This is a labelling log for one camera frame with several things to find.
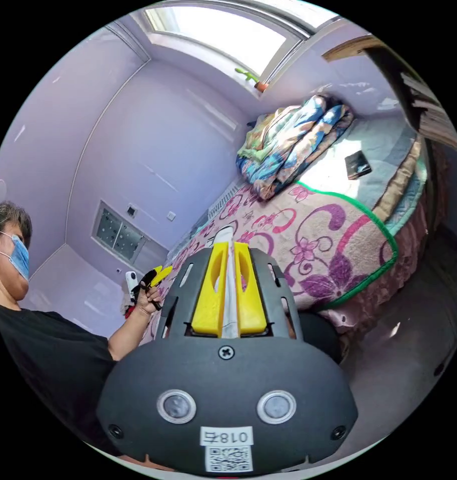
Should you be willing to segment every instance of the white sticker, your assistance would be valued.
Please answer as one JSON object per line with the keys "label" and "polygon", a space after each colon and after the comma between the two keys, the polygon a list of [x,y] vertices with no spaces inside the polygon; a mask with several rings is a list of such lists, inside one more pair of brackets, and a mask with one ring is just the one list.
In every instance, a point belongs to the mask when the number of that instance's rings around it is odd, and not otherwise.
{"label": "white sticker", "polygon": [[254,433],[251,426],[200,427],[200,445],[202,447],[246,447],[253,444]]}
{"label": "white sticker", "polygon": [[206,446],[205,471],[220,474],[253,472],[252,447]]}

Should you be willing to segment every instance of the floor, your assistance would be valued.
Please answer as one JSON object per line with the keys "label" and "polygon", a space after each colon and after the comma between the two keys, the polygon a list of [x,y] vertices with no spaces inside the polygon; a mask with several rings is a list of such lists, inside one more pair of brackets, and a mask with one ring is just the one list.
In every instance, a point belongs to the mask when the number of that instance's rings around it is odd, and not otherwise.
{"label": "floor", "polygon": [[342,364],[359,418],[340,449],[303,468],[339,460],[389,435],[437,383],[457,345],[457,251],[437,236],[418,271],[387,303],[377,327]]}

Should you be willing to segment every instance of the person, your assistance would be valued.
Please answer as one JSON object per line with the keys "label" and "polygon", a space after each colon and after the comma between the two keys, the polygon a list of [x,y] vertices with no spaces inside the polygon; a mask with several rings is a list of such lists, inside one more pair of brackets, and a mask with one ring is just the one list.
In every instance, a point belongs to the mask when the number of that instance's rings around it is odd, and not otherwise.
{"label": "person", "polygon": [[122,455],[102,429],[96,408],[114,365],[140,344],[162,302],[157,288],[140,289],[136,308],[109,338],[90,333],[56,312],[21,308],[29,290],[32,222],[11,202],[0,204],[0,333],[22,377],[45,405],[84,442],[147,467],[169,470]]}

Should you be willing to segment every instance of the blue surgical mask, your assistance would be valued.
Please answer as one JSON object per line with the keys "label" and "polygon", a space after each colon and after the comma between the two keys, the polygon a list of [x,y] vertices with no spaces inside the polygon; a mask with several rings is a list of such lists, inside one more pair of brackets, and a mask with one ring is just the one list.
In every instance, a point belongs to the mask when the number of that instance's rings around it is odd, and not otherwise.
{"label": "blue surgical mask", "polygon": [[27,247],[24,245],[22,240],[17,235],[7,235],[3,231],[0,231],[0,234],[5,235],[12,239],[12,242],[15,245],[13,249],[12,255],[7,255],[3,251],[0,251],[0,254],[5,255],[9,260],[10,263],[17,269],[18,273],[22,275],[22,277],[29,281],[29,251]]}

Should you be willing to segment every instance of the purple wall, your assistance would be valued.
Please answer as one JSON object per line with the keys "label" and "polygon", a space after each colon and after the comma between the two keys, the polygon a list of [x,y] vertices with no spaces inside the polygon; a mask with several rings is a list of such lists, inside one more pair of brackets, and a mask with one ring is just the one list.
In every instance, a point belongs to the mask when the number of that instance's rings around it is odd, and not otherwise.
{"label": "purple wall", "polygon": [[[103,200],[167,249],[237,176],[236,152],[249,116],[173,66],[151,60],[102,116],[80,163],[70,199],[67,243],[118,282],[128,267],[91,233]],[[176,214],[174,221],[167,214]]]}
{"label": "purple wall", "polygon": [[67,53],[40,81],[0,148],[6,199],[33,222],[30,272],[65,242],[69,194],[77,163],[102,110],[142,64],[106,29]]}
{"label": "purple wall", "polygon": [[55,311],[97,335],[110,337],[124,322],[121,284],[116,284],[62,246],[32,276],[21,306],[43,312]]}
{"label": "purple wall", "polygon": [[324,93],[345,101],[358,117],[392,115],[400,111],[392,88],[366,55],[331,62],[321,56],[343,42],[367,34],[347,20],[342,27],[323,36],[269,85],[260,98],[262,110],[270,112],[297,104],[322,88]]}

